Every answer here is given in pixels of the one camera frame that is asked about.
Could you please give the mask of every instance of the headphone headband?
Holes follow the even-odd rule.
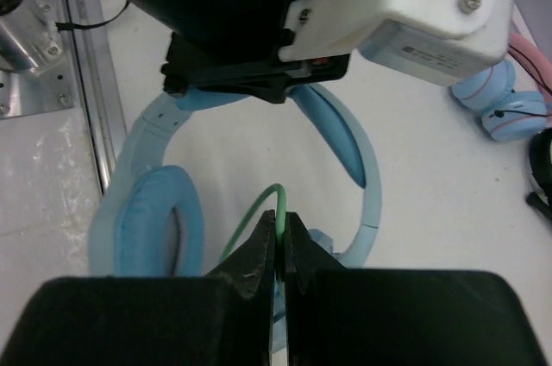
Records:
[[[135,183],[162,167],[166,147],[174,133],[194,111],[208,110],[240,101],[247,96],[190,89],[185,97],[159,95],[135,121],[117,159],[110,188],[90,230],[91,271],[112,275],[115,238],[113,226]],[[381,185],[372,145],[360,123],[347,107],[321,85],[301,85],[290,93],[312,121],[357,185],[364,188],[361,225],[350,247],[338,255],[346,267],[364,265],[380,223]]]

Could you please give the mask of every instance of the light blue headphones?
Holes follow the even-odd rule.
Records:
[[[166,146],[194,111],[234,103],[247,96],[189,90],[183,98],[158,96],[135,121],[89,231],[93,275],[200,275],[204,218],[198,192],[181,167],[163,166]],[[345,267],[362,267],[373,246],[381,213],[380,173],[359,122],[321,85],[302,85],[289,94],[317,127],[354,182],[364,188],[361,225],[349,248],[333,253],[333,240],[311,236]],[[172,215],[178,238],[168,229]],[[167,263],[176,260],[176,264]],[[285,307],[276,290],[273,350],[285,346]]]
[[[477,113],[499,142],[533,136],[547,124],[547,105],[538,91],[515,92],[516,71],[509,60],[453,85],[452,93]]]

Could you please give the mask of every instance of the black cable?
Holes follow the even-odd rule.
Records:
[[[100,22],[100,23],[94,23],[92,25],[80,25],[78,23],[72,23],[72,22],[56,22],[55,26],[58,28],[58,31],[60,31],[60,32],[61,31],[74,31],[75,29],[79,29],[81,31],[87,31],[87,30],[90,30],[90,29],[101,28],[101,27],[104,27],[105,25],[107,25],[108,23],[115,21],[115,19],[117,19],[119,16],[122,15],[122,13],[125,10],[127,10],[129,5],[130,5],[130,1],[127,1],[124,4],[124,6],[122,7],[121,11],[117,15],[115,15],[111,19],[109,19],[108,21],[103,21],[103,22]]]
[[[510,56],[525,70],[526,73],[530,75],[532,79],[535,80],[537,84],[539,84],[548,94],[550,94],[550,96],[552,96],[552,91],[550,90],[550,88],[542,81],[540,81],[537,77],[535,77],[535,75],[533,75],[533,73],[529,71],[529,68],[521,62],[517,55],[515,55],[513,52],[509,52],[508,54],[510,54]]]
[[[520,110],[495,110],[494,115],[498,118],[504,117],[504,113],[517,113],[517,114],[523,114],[525,116],[531,116],[531,117],[552,117],[550,114],[536,114],[536,113],[529,113],[528,111],[520,111]]]
[[[517,48],[513,47],[512,45],[510,45],[510,48],[516,51],[522,57],[524,57],[531,64],[531,66],[535,68],[535,71],[538,74],[540,81],[536,79],[533,73],[529,71],[529,68],[527,68],[522,62],[519,61],[519,58],[515,54],[513,54],[511,51],[509,52],[510,55],[514,58],[514,60],[516,60],[517,63],[524,68],[524,70],[536,81],[536,83],[539,84],[542,88],[544,88],[548,94],[552,95],[552,89],[544,82],[544,77],[541,74],[540,70],[536,67],[535,63],[527,55],[522,53]]]

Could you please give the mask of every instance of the green cable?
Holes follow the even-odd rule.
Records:
[[[268,199],[270,195],[276,193],[278,195],[276,203],[276,245],[280,246],[284,239],[284,230],[285,230],[285,212],[286,212],[286,198],[285,198],[285,188],[280,184],[276,183],[272,186],[269,186],[265,191],[253,202],[251,207],[248,210],[248,213],[245,214],[242,221],[238,225],[232,237],[229,239],[228,243],[224,247],[223,255],[221,256],[221,261],[224,261],[234,250],[235,244],[240,239],[243,231],[247,228],[251,218],[259,210],[260,206]]]

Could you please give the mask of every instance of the black headphone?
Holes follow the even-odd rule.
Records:
[[[547,129],[531,139],[529,146],[530,171],[536,184],[543,190],[546,202],[538,192],[527,196],[527,204],[537,209],[552,222],[552,129]]]

